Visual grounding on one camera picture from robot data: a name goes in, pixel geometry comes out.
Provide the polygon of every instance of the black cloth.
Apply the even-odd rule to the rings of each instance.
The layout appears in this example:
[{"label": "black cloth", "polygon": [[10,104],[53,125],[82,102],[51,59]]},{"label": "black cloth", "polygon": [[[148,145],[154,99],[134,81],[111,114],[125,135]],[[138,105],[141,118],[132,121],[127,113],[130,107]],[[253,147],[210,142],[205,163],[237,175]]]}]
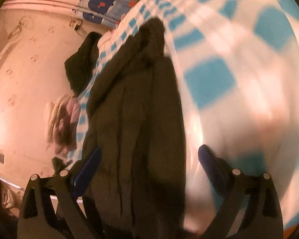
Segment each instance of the black cloth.
[{"label": "black cloth", "polygon": [[64,63],[70,87],[76,95],[87,87],[92,78],[92,71],[98,58],[97,43],[101,36],[96,32],[89,33],[78,51]]},{"label": "black cloth", "polygon": [[96,78],[83,157],[102,163],[91,191],[104,224],[140,239],[175,238],[185,198],[185,133],[174,67],[155,18],[130,36]]}]

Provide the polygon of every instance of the silver screw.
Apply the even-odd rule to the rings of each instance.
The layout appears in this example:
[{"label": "silver screw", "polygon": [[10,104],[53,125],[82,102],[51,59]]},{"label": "silver screw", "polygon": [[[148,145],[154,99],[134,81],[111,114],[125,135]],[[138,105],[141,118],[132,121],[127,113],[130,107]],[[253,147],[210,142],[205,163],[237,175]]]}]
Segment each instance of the silver screw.
[{"label": "silver screw", "polygon": [[264,173],[263,174],[263,176],[264,176],[264,178],[266,179],[266,180],[269,180],[270,179],[270,175],[269,175],[269,173]]},{"label": "silver screw", "polygon": [[60,172],[60,176],[64,177],[64,176],[68,175],[68,173],[69,173],[68,170],[62,170],[62,171]]},{"label": "silver screw", "polygon": [[32,181],[35,181],[37,179],[37,174],[32,174],[31,177],[30,177],[30,179]]},{"label": "silver screw", "polygon": [[241,174],[241,171],[240,171],[239,169],[235,168],[235,169],[232,169],[232,173],[233,173],[234,175],[240,175],[240,174]]}]

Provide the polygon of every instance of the pink cloth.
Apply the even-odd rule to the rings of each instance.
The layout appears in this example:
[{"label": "pink cloth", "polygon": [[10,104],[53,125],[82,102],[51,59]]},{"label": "pink cloth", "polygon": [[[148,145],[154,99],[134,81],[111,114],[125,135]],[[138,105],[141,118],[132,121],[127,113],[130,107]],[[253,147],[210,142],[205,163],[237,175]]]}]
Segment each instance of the pink cloth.
[{"label": "pink cloth", "polygon": [[53,148],[55,154],[66,155],[77,147],[76,132],[80,115],[80,104],[77,98],[71,98],[67,104],[61,106],[59,122],[53,133]]}]

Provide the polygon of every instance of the blue and white checkered fabric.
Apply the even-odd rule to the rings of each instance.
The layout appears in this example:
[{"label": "blue and white checkered fabric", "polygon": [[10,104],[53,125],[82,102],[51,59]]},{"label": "blue and white checkered fabric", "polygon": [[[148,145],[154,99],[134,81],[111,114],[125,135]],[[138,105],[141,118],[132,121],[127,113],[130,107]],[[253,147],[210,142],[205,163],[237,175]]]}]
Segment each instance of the blue and white checkered fabric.
[{"label": "blue and white checkered fabric", "polygon": [[282,198],[287,227],[299,212],[299,188],[296,195],[288,187],[299,170],[299,132],[294,134],[299,130],[299,106],[294,106],[299,104],[294,34],[299,7],[294,0],[141,0],[100,48],[95,73],[78,98],[77,150],[68,158],[81,159],[88,131],[86,104],[95,78],[152,17],[165,26],[165,52],[172,58],[182,101],[187,143],[184,227],[203,232],[221,204],[198,163],[202,144],[247,174],[268,171]]}]

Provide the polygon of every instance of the black garment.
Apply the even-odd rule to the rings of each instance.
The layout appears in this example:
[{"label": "black garment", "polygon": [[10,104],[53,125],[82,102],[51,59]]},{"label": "black garment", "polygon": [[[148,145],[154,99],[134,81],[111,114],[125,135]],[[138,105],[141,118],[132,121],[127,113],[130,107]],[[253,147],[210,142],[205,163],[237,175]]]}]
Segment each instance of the black garment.
[{"label": "black garment", "polygon": [[92,78],[92,70],[98,58],[97,43],[101,36],[96,32],[89,33],[78,51],[64,63],[71,89],[76,95],[87,87]]},{"label": "black garment", "polygon": [[175,238],[184,213],[185,133],[174,67],[158,19],[129,37],[96,78],[83,157],[102,164],[91,191],[107,225],[140,239]]}]

